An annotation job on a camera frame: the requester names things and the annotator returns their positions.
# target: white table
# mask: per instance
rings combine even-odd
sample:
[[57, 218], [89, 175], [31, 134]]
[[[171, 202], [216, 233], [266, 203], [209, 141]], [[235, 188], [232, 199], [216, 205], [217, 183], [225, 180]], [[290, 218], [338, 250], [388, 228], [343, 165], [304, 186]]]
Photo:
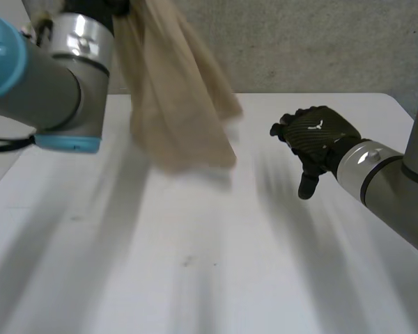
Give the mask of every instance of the white table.
[[0, 181], [0, 334], [418, 333], [418, 253], [331, 175], [298, 200], [299, 162], [269, 137], [328, 105], [403, 151], [410, 117], [381, 94], [240, 100], [230, 174], [151, 168], [128, 96], [99, 154], [25, 151]]

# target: gray wall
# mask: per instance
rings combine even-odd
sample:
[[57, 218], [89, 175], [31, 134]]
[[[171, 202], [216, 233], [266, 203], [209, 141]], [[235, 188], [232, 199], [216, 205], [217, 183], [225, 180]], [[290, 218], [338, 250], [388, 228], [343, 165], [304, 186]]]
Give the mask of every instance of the gray wall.
[[[379, 92], [415, 114], [418, 0], [175, 2], [238, 92]], [[110, 91], [126, 93], [114, 67]]]

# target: robotic hand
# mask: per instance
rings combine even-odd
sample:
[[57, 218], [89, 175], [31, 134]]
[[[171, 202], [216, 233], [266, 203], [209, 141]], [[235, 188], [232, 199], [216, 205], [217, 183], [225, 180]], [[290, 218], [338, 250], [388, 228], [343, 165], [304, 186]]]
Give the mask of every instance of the robotic hand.
[[287, 143], [302, 162], [299, 197], [303, 200], [312, 197], [320, 175], [329, 171], [336, 175], [345, 153], [363, 141], [347, 120], [327, 106], [285, 114], [270, 134]]
[[359, 132], [336, 111], [311, 107], [284, 115], [270, 131], [302, 162], [299, 197], [312, 197], [319, 176], [338, 183], [418, 250], [418, 113], [405, 155]]

